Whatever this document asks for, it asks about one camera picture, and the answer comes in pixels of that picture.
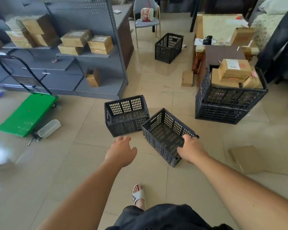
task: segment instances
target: gray chair seat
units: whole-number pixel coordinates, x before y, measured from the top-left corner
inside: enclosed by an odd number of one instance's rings
[[[152,22],[142,22],[141,19],[138,19],[135,21],[135,26],[137,28],[141,28],[141,27],[151,27],[151,26],[155,26],[155,25],[159,25],[160,21],[157,18],[154,18]]]

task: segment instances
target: floral cushion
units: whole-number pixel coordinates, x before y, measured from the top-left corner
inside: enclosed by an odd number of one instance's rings
[[[252,27],[255,28],[254,41],[259,50],[264,49],[283,17],[284,14],[261,14],[253,21]]]

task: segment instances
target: slipper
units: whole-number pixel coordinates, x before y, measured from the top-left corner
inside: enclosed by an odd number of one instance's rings
[[[132,189],[133,203],[134,203],[134,205],[135,205],[135,203],[136,203],[139,199],[143,199],[143,200],[144,200],[144,203],[145,203],[145,207],[146,207],[144,187],[142,186],[142,189],[141,189],[141,190],[139,190],[138,192],[133,193],[134,188],[135,188],[137,185],[135,185],[135,186],[133,187],[133,189]]]

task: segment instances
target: hand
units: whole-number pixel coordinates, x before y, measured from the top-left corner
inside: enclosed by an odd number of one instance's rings
[[[189,135],[184,135],[183,147],[178,147],[177,152],[186,162],[194,164],[194,160],[198,155],[208,155],[204,150],[203,145],[198,141],[196,137],[191,138]]]
[[[113,160],[115,163],[119,164],[121,167],[129,165],[137,155],[137,148],[130,148],[129,141],[130,136],[125,136],[124,138],[119,136],[111,148],[107,151],[105,160]]]

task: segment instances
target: gray desk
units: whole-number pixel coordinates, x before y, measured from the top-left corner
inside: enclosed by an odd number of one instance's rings
[[[132,10],[132,4],[113,5],[113,10],[120,10],[120,14],[114,14],[115,24],[119,34],[119,41],[123,52],[125,67],[128,67],[130,58],[134,51],[132,44],[132,37],[130,32],[130,25],[128,17]]]

